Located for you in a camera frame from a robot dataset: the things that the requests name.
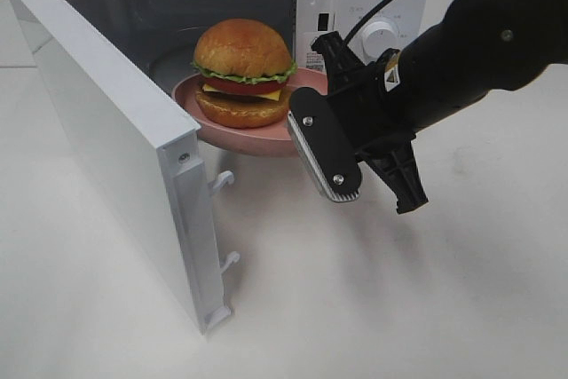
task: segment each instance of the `cheese slice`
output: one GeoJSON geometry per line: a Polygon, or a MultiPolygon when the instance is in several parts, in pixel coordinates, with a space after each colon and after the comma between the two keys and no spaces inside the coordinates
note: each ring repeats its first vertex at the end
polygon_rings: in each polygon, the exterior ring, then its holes
{"type": "MultiPolygon", "coordinates": [[[[231,92],[225,92],[225,91],[220,91],[219,89],[215,89],[213,86],[209,86],[206,83],[203,85],[203,90],[206,91],[206,92],[219,92],[219,93],[226,93],[228,95],[234,95],[231,92]]],[[[278,101],[280,99],[280,93],[281,92],[282,92],[282,89],[278,89],[278,90],[276,90],[274,92],[270,92],[270,93],[262,93],[260,95],[247,95],[247,96],[270,99],[272,101],[278,101]]]]}

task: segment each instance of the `microwave door frame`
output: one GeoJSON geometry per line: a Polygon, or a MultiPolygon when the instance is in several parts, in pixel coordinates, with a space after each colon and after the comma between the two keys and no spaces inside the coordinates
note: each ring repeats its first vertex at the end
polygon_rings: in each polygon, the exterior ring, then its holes
{"type": "Polygon", "coordinates": [[[65,0],[10,1],[85,176],[205,332],[230,310],[199,124],[65,0]]]}

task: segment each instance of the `plate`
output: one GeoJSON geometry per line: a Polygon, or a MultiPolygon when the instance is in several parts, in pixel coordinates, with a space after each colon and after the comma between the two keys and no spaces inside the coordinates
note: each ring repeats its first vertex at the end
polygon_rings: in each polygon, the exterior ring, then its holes
{"type": "MultiPolygon", "coordinates": [[[[213,146],[236,153],[269,157],[296,156],[297,151],[288,134],[287,118],[279,122],[255,129],[227,128],[209,120],[195,100],[201,75],[191,75],[178,83],[172,92],[172,98],[189,113],[200,125],[197,136],[213,146]]],[[[289,88],[295,90],[304,86],[327,94],[327,76],[319,71],[298,68],[288,80],[289,88]]]]}

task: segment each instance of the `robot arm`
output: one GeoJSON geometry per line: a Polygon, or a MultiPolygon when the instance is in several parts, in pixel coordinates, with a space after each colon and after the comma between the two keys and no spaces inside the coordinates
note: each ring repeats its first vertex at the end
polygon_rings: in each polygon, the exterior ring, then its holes
{"type": "Polygon", "coordinates": [[[367,65],[336,32],[312,48],[326,62],[328,95],[295,91],[288,124],[316,184],[333,201],[355,200],[366,162],[405,213],[428,201],[416,133],[491,89],[520,89],[568,63],[568,0],[454,0],[441,23],[367,65]]]}

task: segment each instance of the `black cable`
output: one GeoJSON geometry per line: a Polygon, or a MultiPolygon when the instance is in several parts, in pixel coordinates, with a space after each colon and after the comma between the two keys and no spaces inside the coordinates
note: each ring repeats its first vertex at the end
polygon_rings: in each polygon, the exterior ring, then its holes
{"type": "Polygon", "coordinates": [[[336,71],[337,63],[338,63],[339,59],[341,58],[343,52],[345,51],[345,47],[349,44],[349,42],[353,39],[353,37],[359,32],[359,30],[361,30],[363,28],[363,26],[365,24],[367,24],[367,22],[371,18],[373,18],[381,9],[383,9],[386,5],[388,5],[392,1],[393,0],[383,0],[377,6],[375,6],[373,9],[371,9],[371,11],[367,12],[367,14],[363,18],[361,18],[357,24],[355,24],[355,27],[353,27],[351,29],[351,31],[347,34],[347,36],[343,40],[343,44],[341,45],[341,48],[339,48],[339,51],[337,52],[337,55],[335,56],[335,61],[333,63],[333,66],[331,67],[330,70],[328,70],[328,72],[331,75],[333,75],[333,73],[336,71]]]}

